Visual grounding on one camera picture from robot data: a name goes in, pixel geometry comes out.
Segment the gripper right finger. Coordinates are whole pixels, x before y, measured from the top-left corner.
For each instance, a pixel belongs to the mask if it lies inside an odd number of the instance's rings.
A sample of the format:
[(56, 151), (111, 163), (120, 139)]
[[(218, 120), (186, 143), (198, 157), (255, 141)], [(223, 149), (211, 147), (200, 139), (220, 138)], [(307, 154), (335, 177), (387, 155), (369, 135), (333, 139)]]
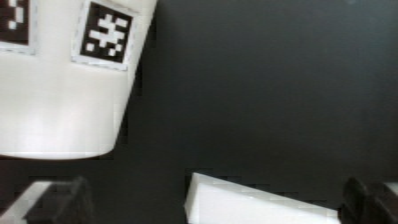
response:
[(342, 199), (340, 224), (398, 224), (398, 182), (364, 183), (349, 178)]

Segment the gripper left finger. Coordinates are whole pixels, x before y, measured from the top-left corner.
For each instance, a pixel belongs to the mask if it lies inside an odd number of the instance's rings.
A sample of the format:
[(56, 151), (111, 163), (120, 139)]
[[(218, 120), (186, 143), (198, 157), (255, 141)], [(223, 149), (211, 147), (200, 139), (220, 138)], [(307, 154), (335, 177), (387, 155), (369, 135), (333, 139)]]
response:
[(95, 224), (85, 178), (35, 181), (0, 214), (0, 224)]

